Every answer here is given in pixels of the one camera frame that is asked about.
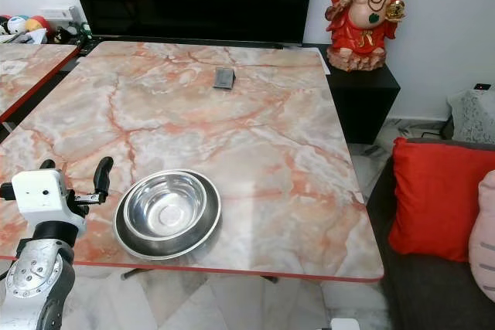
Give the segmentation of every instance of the white floor tile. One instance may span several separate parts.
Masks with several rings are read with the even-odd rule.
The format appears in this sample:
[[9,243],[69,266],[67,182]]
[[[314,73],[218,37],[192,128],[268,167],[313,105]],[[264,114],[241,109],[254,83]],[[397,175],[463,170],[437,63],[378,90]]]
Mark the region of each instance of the white floor tile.
[[301,280],[281,278],[277,283],[265,280],[263,294],[263,329],[287,330],[297,303]]
[[[10,260],[0,260],[0,274],[3,274],[10,268]],[[5,300],[5,281],[0,281],[0,305]]]
[[301,281],[295,308],[289,319],[288,330],[328,328],[323,294],[319,283]]
[[385,151],[392,153],[394,148],[395,138],[403,136],[396,127],[382,127],[378,133],[375,143],[382,147]]
[[327,281],[322,283],[322,290],[328,308],[388,310],[387,301],[378,283]]
[[201,286],[159,330],[227,330],[208,284]]
[[63,328],[156,330],[142,286],[135,278],[123,281],[125,271],[115,269],[107,278],[77,277],[63,311]]
[[366,200],[370,198],[388,157],[389,154],[385,152],[384,155],[378,157],[351,155],[357,182]]
[[79,277],[87,278],[107,278],[119,268],[103,266],[74,266],[76,279]]
[[262,324],[264,278],[209,275],[208,284],[229,330],[259,330]]
[[367,150],[369,145],[362,145],[361,143],[348,143],[347,148],[349,148],[349,153],[351,155],[362,155],[365,150]]
[[200,272],[151,270],[136,274],[158,325],[163,324],[203,285],[207,276]]

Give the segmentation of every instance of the table leg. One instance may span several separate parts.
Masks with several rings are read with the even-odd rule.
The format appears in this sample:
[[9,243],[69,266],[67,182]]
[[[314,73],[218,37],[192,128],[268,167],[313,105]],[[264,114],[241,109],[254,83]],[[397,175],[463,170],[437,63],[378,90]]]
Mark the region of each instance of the table leg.
[[140,274],[142,272],[148,272],[149,270],[145,270],[143,268],[135,268],[134,270],[130,270],[129,272],[125,272],[121,275],[122,280],[127,280],[128,278],[134,276],[135,274]]
[[14,131],[14,129],[15,129],[15,126],[16,126],[14,123],[12,123],[12,122],[7,122],[7,121],[3,121],[3,122],[2,122],[2,125],[3,125],[3,127],[4,127],[5,129],[7,129],[7,131],[8,131],[9,133],[12,133],[12,132]]
[[278,277],[273,276],[262,276],[265,280],[271,281],[272,283],[278,283]]

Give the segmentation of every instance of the red pillow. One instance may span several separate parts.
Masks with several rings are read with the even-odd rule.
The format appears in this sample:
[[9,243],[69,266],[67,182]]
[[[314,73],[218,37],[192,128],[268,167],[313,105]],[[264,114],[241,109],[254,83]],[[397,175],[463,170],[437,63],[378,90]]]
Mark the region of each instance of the red pillow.
[[392,248],[467,262],[478,183],[495,169],[495,151],[397,138],[393,156],[398,208],[388,237]]

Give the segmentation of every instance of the wall socket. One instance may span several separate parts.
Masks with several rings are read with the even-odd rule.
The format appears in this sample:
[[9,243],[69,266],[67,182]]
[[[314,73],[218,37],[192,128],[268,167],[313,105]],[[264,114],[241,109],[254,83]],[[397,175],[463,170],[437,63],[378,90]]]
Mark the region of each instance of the wall socket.
[[491,84],[477,84],[474,86],[476,90],[489,90],[491,88]]
[[39,11],[48,21],[80,21],[79,12],[73,5],[67,8],[40,9]]

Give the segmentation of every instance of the bowl rim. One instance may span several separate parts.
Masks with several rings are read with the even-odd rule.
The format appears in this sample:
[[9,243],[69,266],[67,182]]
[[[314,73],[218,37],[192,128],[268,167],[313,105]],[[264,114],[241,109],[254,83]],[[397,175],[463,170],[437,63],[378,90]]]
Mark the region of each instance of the bowl rim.
[[162,255],[162,256],[155,256],[155,255],[147,255],[147,254],[143,254],[143,253],[139,253],[138,251],[130,248],[126,243],[125,241],[123,241],[123,239],[121,238],[121,234],[118,232],[118,229],[117,229],[117,215],[118,215],[118,212],[119,210],[121,209],[121,204],[122,204],[122,201],[128,197],[128,194],[130,193],[130,191],[132,190],[132,188],[130,188],[128,191],[126,191],[124,193],[124,195],[119,199],[118,201],[118,206],[117,206],[117,209],[115,209],[115,212],[114,212],[114,219],[113,219],[113,230],[114,230],[114,235],[117,237],[117,241],[120,243],[121,247],[124,248],[125,251],[127,251],[129,254],[131,254],[132,256],[134,257],[137,257],[137,258],[140,258],[140,259],[145,259],[145,260],[169,260],[169,259],[173,259],[173,258],[177,258],[177,257],[181,257],[182,255],[184,254],[187,254],[187,253],[190,253],[192,250],[196,249],[197,247],[201,246],[201,244],[203,244],[209,237],[210,235],[213,233],[213,231],[215,230],[215,228],[217,227],[217,224],[218,224],[218,221],[220,220],[220,215],[221,215],[221,211],[222,211],[222,202],[221,202],[221,199],[220,199],[220,193],[218,192],[218,189],[217,187],[214,185],[213,182],[211,182],[211,180],[206,177],[205,175],[203,175],[202,173],[199,173],[195,170],[190,170],[190,169],[177,169],[177,171],[181,171],[181,172],[187,172],[189,173],[190,175],[198,175],[200,176],[201,178],[203,178],[206,182],[208,182],[208,184],[211,186],[211,188],[213,189],[214,193],[215,193],[215,196],[217,198],[217,214],[215,215],[215,220],[213,221],[213,223],[211,224],[211,227],[210,229],[208,230],[208,232],[206,232],[203,236],[203,238],[199,239],[197,243],[193,244],[191,247],[188,247],[187,249],[185,250],[182,250],[178,253],[174,253],[174,254],[170,254],[170,255]]
[[[161,236],[161,237],[160,236],[148,236],[148,235],[145,235],[144,233],[139,232],[132,225],[131,220],[129,218],[129,200],[136,193],[137,189],[140,186],[142,186],[143,183],[149,181],[150,179],[153,179],[155,177],[159,177],[162,175],[182,175],[182,176],[186,176],[189,179],[192,179],[199,186],[201,195],[203,197],[203,201],[201,202],[200,212],[196,216],[193,223],[191,223],[190,226],[188,226],[185,230],[174,233],[173,235],[170,235],[170,236]],[[180,171],[180,170],[162,170],[160,172],[156,172],[156,173],[153,173],[151,175],[148,175],[147,177],[144,177],[143,179],[141,179],[140,181],[137,181],[134,185],[132,185],[131,188],[129,189],[129,191],[126,192],[125,195],[127,195],[127,199],[125,200],[124,209],[122,210],[122,212],[124,213],[125,225],[130,230],[131,233],[133,233],[137,237],[139,237],[143,240],[147,240],[147,241],[167,241],[167,240],[173,240],[179,236],[182,236],[184,233],[187,233],[189,230],[191,230],[200,221],[200,219],[203,216],[204,211],[207,207],[207,191],[205,190],[203,183],[201,183],[201,181],[198,178],[196,178],[194,175],[192,175],[188,172]]]

